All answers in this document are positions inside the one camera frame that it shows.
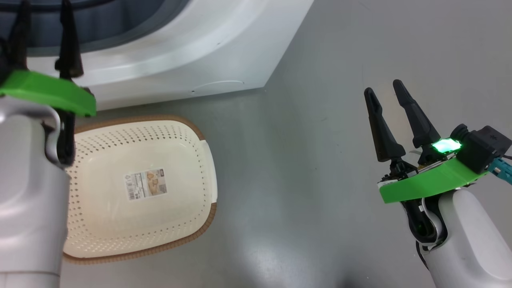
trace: black wire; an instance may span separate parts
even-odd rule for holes
[[[425,258],[423,258],[423,255],[421,254],[421,251],[419,249],[419,242],[416,241],[416,251],[418,252],[418,256],[421,259],[421,262],[423,262],[423,265],[425,265],[425,268],[428,270],[429,267],[426,265]]]
[[[0,54],[7,54],[9,53],[9,44],[7,43],[7,40],[5,40],[4,38],[0,37]]]

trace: white washing machine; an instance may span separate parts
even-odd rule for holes
[[[20,0],[0,0],[0,34]],[[263,87],[313,0],[71,0],[98,109]],[[57,76],[60,0],[32,0],[28,67]]]

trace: green plastic bracket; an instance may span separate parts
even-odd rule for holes
[[[96,99],[71,81],[27,70],[14,70],[0,86],[0,95],[9,95],[75,113],[95,116]]]
[[[380,187],[384,203],[434,196],[467,185],[484,176],[476,174],[456,158],[411,178]]]

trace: white plastic basket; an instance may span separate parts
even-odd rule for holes
[[[208,143],[177,116],[76,129],[65,259],[132,259],[196,239],[217,207]]]

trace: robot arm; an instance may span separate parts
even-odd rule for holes
[[[400,202],[420,257],[438,288],[512,287],[512,252],[476,197],[460,187],[490,172],[512,184],[512,167],[501,157],[512,141],[486,126],[459,125],[440,136],[400,80],[393,82],[406,110],[413,144],[422,153],[416,167],[391,134],[373,90],[365,90],[377,159],[391,160],[378,187],[385,203]]]
[[[60,79],[28,71],[30,3],[22,1],[0,55],[0,288],[54,288],[67,235],[75,116],[96,101],[71,78],[83,74],[73,12],[63,0]]]
[[[476,197],[466,190],[443,193],[439,211],[447,237],[421,251],[436,286],[511,287],[512,252]]]

